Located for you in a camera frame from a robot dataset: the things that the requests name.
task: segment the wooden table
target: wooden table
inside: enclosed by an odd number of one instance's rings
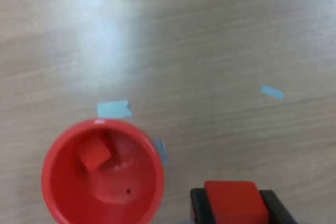
[[[123,99],[167,145],[153,223],[187,220],[207,179],[253,180],[300,223],[334,223],[336,0],[0,0],[0,31],[0,223],[54,223],[47,150]]]

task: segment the red block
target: red block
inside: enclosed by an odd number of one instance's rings
[[[268,210],[250,181],[206,181],[216,224],[268,224]]]
[[[97,169],[112,157],[104,138],[98,135],[82,141],[77,148],[77,154],[89,172]]]

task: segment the blue tape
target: blue tape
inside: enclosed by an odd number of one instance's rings
[[[269,95],[270,97],[277,98],[277,99],[279,99],[279,100],[281,100],[281,101],[283,101],[284,98],[285,98],[285,94],[284,94],[282,91],[277,90],[277,89],[272,88],[272,87],[267,86],[267,85],[263,85],[263,86],[261,87],[261,90],[260,90],[260,91],[261,91],[261,93],[264,93],[264,94],[266,94],[266,95]]]
[[[166,145],[161,140],[153,140],[155,148],[160,155],[162,164],[167,164],[167,149]]]
[[[130,103],[125,101],[114,101],[97,104],[98,118],[125,118],[132,116]]]

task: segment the red cup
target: red cup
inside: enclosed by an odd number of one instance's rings
[[[104,153],[110,155],[92,170],[85,165],[91,147],[81,151],[88,139],[103,139],[109,150]],[[90,162],[97,160],[93,156]],[[158,152],[141,130],[118,120],[93,119],[56,140],[41,183],[59,224],[147,224],[160,205],[164,174]]]

